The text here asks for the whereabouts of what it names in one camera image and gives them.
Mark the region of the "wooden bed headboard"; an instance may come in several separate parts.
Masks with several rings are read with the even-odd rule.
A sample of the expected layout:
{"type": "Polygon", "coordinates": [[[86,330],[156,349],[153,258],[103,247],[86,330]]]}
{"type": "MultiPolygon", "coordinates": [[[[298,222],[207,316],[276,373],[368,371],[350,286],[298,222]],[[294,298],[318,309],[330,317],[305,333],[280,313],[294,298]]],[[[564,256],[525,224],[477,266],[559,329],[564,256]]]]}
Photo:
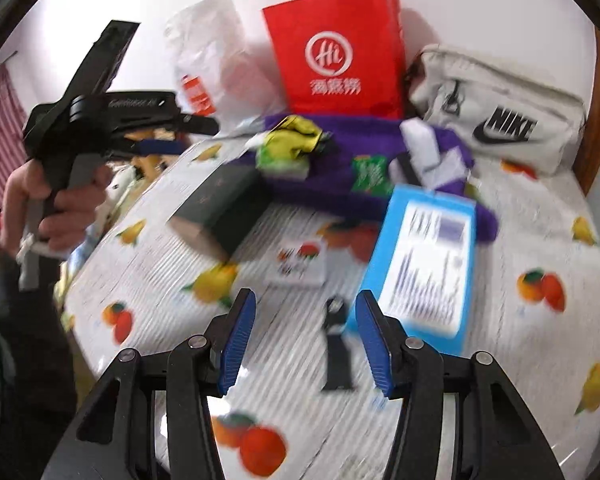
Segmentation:
{"type": "Polygon", "coordinates": [[[173,159],[176,159],[183,153],[183,145],[180,140],[178,140],[178,136],[174,132],[163,128],[127,133],[124,137],[125,139],[134,142],[158,140],[176,143],[174,150],[169,153],[140,155],[132,158],[132,166],[136,168],[149,183],[154,182],[160,177],[160,174],[163,173],[163,166],[169,166],[173,159]]]}

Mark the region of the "white fruit snack packet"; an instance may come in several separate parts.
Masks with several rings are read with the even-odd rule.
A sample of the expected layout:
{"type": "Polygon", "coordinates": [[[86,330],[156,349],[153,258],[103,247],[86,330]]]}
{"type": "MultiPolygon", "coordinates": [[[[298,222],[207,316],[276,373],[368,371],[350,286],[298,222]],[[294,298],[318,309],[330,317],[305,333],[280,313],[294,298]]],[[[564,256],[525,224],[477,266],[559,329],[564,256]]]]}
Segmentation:
{"type": "Polygon", "coordinates": [[[282,240],[271,252],[265,283],[320,287],[326,281],[326,245],[317,238],[282,240]]]}

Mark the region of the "red paper Haidilao bag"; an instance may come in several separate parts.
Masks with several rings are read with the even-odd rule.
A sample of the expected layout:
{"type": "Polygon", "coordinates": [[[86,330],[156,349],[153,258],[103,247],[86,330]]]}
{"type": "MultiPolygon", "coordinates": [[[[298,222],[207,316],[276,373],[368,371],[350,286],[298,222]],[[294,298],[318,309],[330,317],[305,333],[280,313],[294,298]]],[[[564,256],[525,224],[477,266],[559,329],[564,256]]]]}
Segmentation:
{"type": "Polygon", "coordinates": [[[287,0],[262,13],[292,112],[403,116],[400,0],[287,0]]]}

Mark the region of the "white sponge block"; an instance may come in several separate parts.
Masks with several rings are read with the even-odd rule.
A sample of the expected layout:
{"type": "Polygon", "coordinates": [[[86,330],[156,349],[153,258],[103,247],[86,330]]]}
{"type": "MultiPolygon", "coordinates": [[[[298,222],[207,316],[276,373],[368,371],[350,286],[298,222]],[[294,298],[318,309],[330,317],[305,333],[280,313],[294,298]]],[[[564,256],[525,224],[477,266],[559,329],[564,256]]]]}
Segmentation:
{"type": "Polygon", "coordinates": [[[434,128],[419,118],[411,118],[400,123],[400,131],[412,162],[418,169],[427,171],[440,164],[434,128]]]}

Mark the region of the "clear plastic pouch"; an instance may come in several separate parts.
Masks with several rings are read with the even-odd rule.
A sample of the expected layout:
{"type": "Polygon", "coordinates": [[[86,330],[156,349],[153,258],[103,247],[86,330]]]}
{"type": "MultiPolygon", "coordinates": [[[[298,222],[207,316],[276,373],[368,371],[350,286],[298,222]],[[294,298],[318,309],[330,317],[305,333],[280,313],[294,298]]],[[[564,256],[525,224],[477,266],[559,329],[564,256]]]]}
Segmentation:
{"type": "Polygon", "coordinates": [[[419,179],[424,188],[435,190],[454,181],[465,181],[469,173],[470,167],[464,161],[463,152],[453,148],[441,155],[437,166],[422,170],[419,179]]]}

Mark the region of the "grey Nike waist bag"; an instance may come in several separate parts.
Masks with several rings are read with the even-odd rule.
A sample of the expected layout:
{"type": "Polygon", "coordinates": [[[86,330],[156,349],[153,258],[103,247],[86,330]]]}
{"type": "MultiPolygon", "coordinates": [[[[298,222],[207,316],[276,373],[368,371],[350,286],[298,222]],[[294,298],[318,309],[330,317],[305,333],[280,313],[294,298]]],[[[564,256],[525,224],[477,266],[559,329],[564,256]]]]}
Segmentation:
{"type": "Polygon", "coordinates": [[[583,100],[527,66],[430,44],[414,58],[406,81],[417,113],[454,130],[476,153],[541,174],[576,161],[586,122],[583,100]]]}

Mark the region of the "yellow black pouch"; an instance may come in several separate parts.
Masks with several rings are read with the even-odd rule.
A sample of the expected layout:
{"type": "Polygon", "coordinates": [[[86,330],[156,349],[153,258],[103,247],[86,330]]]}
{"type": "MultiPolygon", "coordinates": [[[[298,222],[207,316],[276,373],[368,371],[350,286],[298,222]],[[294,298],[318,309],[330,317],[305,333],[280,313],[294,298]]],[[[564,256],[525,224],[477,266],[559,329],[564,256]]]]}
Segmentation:
{"type": "Polygon", "coordinates": [[[324,152],[332,133],[298,115],[284,117],[258,136],[256,167],[270,178],[304,180],[309,177],[311,156],[324,152]]]}

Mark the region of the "fruit print tablecloth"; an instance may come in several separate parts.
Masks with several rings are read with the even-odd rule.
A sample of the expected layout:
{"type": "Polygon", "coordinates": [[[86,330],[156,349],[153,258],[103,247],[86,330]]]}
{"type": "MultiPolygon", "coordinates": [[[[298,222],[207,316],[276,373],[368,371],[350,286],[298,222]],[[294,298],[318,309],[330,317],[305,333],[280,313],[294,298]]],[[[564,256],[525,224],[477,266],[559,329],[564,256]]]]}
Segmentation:
{"type": "MultiPolygon", "coordinates": [[[[199,140],[137,199],[71,282],[65,309],[86,364],[124,348],[173,349],[244,287],[257,315],[235,385],[210,403],[227,478],[377,479],[400,405],[375,388],[346,322],[378,227],[306,208],[268,207],[234,255],[215,261],[169,227],[172,214],[242,140],[199,140]],[[265,283],[282,240],[327,249],[320,287],[265,283]]],[[[498,237],[477,248],[463,353],[490,352],[528,404],[562,473],[582,479],[600,440],[600,248],[575,240],[590,211],[569,171],[531,179],[480,158],[478,191],[498,237]]]]}

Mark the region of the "white Miniso plastic bag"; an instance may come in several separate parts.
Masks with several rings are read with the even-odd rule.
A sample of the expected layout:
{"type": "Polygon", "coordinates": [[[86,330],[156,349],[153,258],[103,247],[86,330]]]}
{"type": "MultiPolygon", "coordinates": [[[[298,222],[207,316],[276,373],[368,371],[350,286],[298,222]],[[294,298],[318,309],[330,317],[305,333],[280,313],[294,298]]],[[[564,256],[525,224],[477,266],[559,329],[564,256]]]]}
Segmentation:
{"type": "Polygon", "coordinates": [[[286,108],[282,92],[247,50],[233,0],[202,0],[166,24],[166,50],[190,110],[210,116],[223,136],[257,133],[286,108]]]}

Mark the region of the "dark green rectangular tin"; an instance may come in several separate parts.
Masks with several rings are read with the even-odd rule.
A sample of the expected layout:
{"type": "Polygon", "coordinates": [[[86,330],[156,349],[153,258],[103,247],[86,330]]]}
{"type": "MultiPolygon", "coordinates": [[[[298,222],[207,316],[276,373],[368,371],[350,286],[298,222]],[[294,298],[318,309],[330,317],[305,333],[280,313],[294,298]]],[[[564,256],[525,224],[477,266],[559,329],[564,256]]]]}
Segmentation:
{"type": "Polygon", "coordinates": [[[223,164],[178,207],[168,227],[194,252],[227,262],[271,202],[256,168],[223,164]]]}

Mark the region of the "purple towel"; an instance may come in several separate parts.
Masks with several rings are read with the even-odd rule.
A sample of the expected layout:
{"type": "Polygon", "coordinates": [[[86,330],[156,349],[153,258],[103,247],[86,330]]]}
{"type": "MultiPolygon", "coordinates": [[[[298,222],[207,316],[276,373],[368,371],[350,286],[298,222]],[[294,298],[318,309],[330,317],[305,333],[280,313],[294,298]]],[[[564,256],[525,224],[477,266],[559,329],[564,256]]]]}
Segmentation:
{"type": "MultiPolygon", "coordinates": [[[[274,198],[347,219],[384,220],[393,191],[389,164],[407,153],[400,120],[328,115],[303,118],[332,136],[324,151],[310,155],[305,179],[265,177],[274,198]]],[[[457,149],[467,169],[475,166],[470,149],[453,130],[434,127],[434,135],[441,155],[457,149]]],[[[498,236],[496,215],[480,204],[476,214],[478,242],[494,242],[498,236]]]]}

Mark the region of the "green sachet packet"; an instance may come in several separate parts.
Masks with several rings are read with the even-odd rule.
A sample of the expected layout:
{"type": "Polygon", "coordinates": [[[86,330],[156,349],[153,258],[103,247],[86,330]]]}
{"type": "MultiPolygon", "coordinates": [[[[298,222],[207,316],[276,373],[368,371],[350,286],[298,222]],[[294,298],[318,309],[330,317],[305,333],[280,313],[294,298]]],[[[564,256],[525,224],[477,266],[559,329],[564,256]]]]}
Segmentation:
{"type": "Polygon", "coordinates": [[[352,159],[354,181],[351,191],[376,197],[388,197],[393,184],[388,175],[388,159],[382,155],[358,155],[352,159]]]}

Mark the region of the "brown wooden door frame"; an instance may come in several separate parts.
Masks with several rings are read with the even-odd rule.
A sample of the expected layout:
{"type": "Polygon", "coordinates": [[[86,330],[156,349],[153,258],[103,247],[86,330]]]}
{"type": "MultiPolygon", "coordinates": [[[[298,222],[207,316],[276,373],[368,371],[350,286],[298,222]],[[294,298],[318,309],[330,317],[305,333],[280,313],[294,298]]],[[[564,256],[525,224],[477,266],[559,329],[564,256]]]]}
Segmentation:
{"type": "Polygon", "coordinates": [[[588,195],[600,171],[600,30],[595,27],[596,63],[588,119],[572,170],[584,195],[588,195]]]}

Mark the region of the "blue tissue pack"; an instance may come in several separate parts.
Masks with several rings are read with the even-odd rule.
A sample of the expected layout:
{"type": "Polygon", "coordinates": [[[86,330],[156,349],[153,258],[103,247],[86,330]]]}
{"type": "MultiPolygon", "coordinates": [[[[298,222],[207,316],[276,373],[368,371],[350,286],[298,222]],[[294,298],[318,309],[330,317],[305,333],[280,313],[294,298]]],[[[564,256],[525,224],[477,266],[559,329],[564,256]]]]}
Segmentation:
{"type": "Polygon", "coordinates": [[[452,356],[464,347],[476,226],[471,200],[396,186],[360,285],[409,335],[452,356]]]}

